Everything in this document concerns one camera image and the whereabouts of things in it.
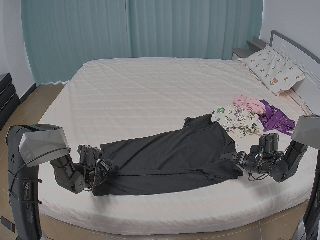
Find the white headboard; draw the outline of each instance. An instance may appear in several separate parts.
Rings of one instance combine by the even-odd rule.
[[[290,38],[271,31],[270,46],[283,57],[297,63],[306,78],[292,89],[302,98],[312,113],[320,115],[320,59]]]

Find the pink garment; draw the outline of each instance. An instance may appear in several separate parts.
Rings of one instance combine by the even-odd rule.
[[[234,97],[233,105],[237,107],[237,110],[240,109],[248,110],[251,113],[256,113],[262,115],[266,113],[266,107],[256,98],[247,99],[243,95],[237,95]]]

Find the black t-shirt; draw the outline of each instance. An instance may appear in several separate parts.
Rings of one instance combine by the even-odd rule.
[[[180,130],[102,144],[101,150],[118,170],[94,188],[95,196],[178,192],[238,178],[234,162],[220,159],[236,151],[235,143],[211,114],[187,117]]]

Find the tiled floor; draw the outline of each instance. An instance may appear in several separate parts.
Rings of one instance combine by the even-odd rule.
[[[63,84],[49,84],[38,87],[21,104],[10,117],[4,128],[0,131],[0,215],[13,222],[11,208],[8,203],[8,149],[5,138],[11,125],[37,124],[50,104],[58,96]],[[175,234],[175,235],[114,235],[95,232],[84,228],[69,225],[55,219],[41,215],[42,230],[46,232],[49,239],[54,240],[116,240],[116,239],[141,239],[141,240],[277,240],[282,238],[289,240],[304,214],[308,202],[296,207],[284,210],[270,217],[261,219],[249,225],[221,231],[196,234]],[[16,234],[0,225],[0,239],[14,240]]]

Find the curtain fold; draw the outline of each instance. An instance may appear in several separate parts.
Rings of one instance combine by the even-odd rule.
[[[263,0],[22,0],[37,85],[86,62],[125,57],[231,59],[259,36]]]

